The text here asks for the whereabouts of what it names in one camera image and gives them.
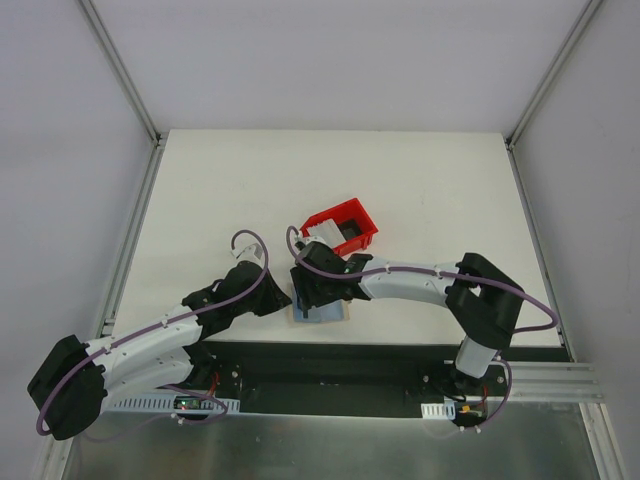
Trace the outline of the beige leather card holder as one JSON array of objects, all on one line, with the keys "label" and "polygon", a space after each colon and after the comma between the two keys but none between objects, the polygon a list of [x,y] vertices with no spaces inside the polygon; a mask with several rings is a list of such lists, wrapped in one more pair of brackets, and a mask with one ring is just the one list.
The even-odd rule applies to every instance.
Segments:
[{"label": "beige leather card holder", "polygon": [[302,308],[302,301],[295,288],[292,288],[291,320],[297,324],[325,324],[347,321],[349,319],[349,304],[338,300],[321,307],[309,310]]}]

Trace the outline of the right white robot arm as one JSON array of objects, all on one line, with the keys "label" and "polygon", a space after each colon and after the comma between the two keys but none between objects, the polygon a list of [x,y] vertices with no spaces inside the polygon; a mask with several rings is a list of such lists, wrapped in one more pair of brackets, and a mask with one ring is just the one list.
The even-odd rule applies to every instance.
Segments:
[{"label": "right white robot arm", "polygon": [[490,363],[510,345],[523,304],[524,290],[476,253],[454,263],[402,264],[363,253],[344,259],[312,241],[290,275],[303,313],[338,300],[399,299],[447,309],[464,331],[450,382],[466,395],[484,385]]}]

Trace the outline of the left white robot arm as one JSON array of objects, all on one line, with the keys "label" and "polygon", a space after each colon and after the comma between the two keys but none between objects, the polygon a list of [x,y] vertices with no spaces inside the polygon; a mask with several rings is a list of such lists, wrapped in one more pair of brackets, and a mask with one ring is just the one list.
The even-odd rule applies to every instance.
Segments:
[{"label": "left white robot arm", "polygon": [[37,433],[66,440],[128,394],[182,382],[204,387],[212,367],[202,341],[242,315],[264,317],[291,302],[268,270],[241,261],[137,330],[87,342],[60,339],[27,386],[39,411]]}]

